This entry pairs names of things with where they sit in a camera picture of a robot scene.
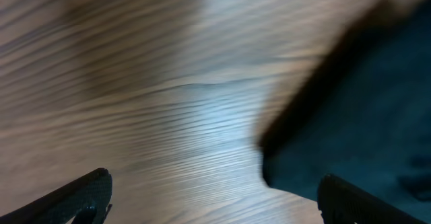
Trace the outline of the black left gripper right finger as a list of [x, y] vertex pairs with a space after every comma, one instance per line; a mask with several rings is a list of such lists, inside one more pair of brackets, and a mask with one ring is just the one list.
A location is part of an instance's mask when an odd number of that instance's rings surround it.
[[319, 183], [317, 205], [324, 224], [426, 224], [332, 174]]

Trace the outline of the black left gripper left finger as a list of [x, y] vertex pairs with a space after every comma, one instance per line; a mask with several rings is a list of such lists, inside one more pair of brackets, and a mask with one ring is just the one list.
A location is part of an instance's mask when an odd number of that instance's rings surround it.
[[1, 224], [103, 224], [112, 205], [112, 176], [94, 171], [1, 217]]

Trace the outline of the black t-shirt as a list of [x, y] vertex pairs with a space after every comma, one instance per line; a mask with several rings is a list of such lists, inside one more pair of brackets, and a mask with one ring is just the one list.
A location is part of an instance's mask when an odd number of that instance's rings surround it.
[[430, 222], [430, 0], [350, 24], [259, 144], [270, 188], [317, 202], [337, 176]]

